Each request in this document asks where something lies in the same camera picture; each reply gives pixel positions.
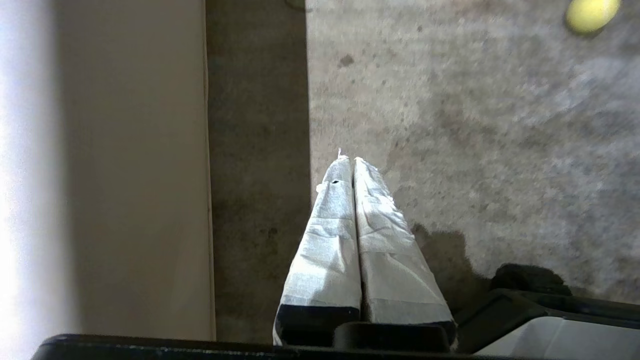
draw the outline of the concrete floor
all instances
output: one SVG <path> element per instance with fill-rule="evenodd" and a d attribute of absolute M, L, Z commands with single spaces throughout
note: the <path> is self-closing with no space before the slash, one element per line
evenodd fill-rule
<path fill-rule="evenodd" d="M 210 0 L 218 339 L 270 342 L 338 147 L 381 169 L 452 308 L 503 263 L 640 304 L 640 3 L 595 38 L 567 4 L 308 0 L 305 48 L 282 1 Z"/>

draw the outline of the wrapped leg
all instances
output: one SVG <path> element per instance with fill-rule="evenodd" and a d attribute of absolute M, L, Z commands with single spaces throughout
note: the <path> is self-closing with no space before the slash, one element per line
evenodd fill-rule
<path fill-rule="evenodd" d="M 353 178 L 346 156 L 327 169 L 289 269 L 273 326 L 276 345 L 331 346 L 333 330 L 360 319 Z"/>
<path fill-rule="evenodd" d="M 455 325 L 440 288 L 378 169 L 355 159 L 354 189 L 363 282 L 363 320 Z"/>

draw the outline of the beige wall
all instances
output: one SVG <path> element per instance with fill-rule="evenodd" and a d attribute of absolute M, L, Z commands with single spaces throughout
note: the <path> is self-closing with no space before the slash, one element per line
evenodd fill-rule
<path fill-rule="evenodd" d="M 213 339 L 203 2 L 0 8 L 0 354 Z"/>

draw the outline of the white fabric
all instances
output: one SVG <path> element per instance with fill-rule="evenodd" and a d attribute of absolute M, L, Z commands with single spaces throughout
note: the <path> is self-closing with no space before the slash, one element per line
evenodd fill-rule
<path fill-rule="evenodd" d="M 378 169 L 356 158 L 354 187 L 364 320 L 452 321 L 440 288 Z"/>
<path fill-rule="evenodd" d="M 282 291 L 281 304 L 360 309 L 351 164 L 339 156 L 327 169 Z"/>

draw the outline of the tennis ball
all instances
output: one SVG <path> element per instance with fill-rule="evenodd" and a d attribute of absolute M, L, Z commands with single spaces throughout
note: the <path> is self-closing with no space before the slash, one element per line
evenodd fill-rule
<path fill-rule="evenodd" d="M 579 34 L 605 26 L 620 8 L 620 0 L 573 0 L 566 11 L 566 23 Z"/>

